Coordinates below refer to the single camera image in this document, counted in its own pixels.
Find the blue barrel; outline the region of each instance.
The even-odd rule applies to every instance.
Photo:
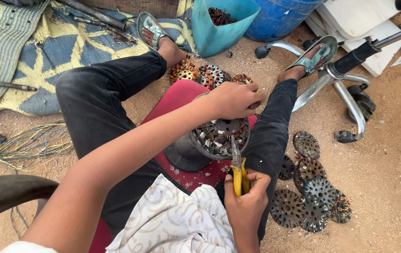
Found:
[[[254,0],[260,14],[245,37],[254,41],[276,41],[292,32],[324,0]]]
[[[215,26],[211,21],[210,7],[226,9],[230,17],[238,21]],[[193,39],[198,54],[209,57],[219,54],[235,45],[260,12],[260,6],[253,0],[196,0],[191,16]]]

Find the blue plastic drum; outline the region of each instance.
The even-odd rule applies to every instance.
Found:
[[[210,7],[226,9],[232,24],[215,26],[211,21]],[[196,0],[192,13],[193,39],[202,57],[219,54],[235,45],[260,12],[260,6],[252,0]]]
[[[292,32],[323,0],[254,0],[260,14],[245,37],[254,41],[276,41]]]

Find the hand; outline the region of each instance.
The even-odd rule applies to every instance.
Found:
[[[266,188],[271,182],[271,177],[266,174],[252,169],[246,169],[246,172],[250,191],[241,197],[235,195],[230,174],[224,182],[224,204],[239,253],[260,252],[257,231],[268,203]]]
[[[256,83],[223,82],[203,97],[209,100],[205,106],[214,110],[215,118],[245,118],[256,112],[255,109],[248,109],[251,104],[266,99],[266,95],[257,90]]]

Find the yellow plier handle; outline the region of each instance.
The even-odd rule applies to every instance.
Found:
[[[249,193],[250,191],[250,181],[247,179],[247,173],[244,169],[245,162],[246,158],[243,157],[241,168],[238,168],[235,165],[230,165],[230,168],[233,170],[233,189],[235,190],[237,197],[241,196],[241,184],[244,187],[244,193]]]

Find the foot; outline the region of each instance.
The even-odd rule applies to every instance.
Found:
[[[317,44],[313,49],[310,50],[310,52],[306,53],[304,55],[305,58],[311,59],[315,55],[315,53],[323,46],[324,44]],[[324,57],[321,61],[319,61],[316,66],[314,67],[315,69],[319,68],[322,66],[322,64],[327,60],[327,57]],[[304,66],[294,66],[287,71],[281,73],[277,79],[277,82],[281,82],[286,79],[296,79],[297,81],[303,78],[306,75],[305,72],[305,67]]]
[[[155,19],[153,20],[161,29],[163,29],[163,27]],[[143,28],[142,32],[146,42],[149,45],[152,45],[154,34],[146,28]],[[167,69],[180,63],[182,60],[186,60],[185,52],[178,48],[178,46],[167,35],[160,38],[159,46],[160,48],[158,49],[158,53],[163,57],[163,59],[166,60]]]

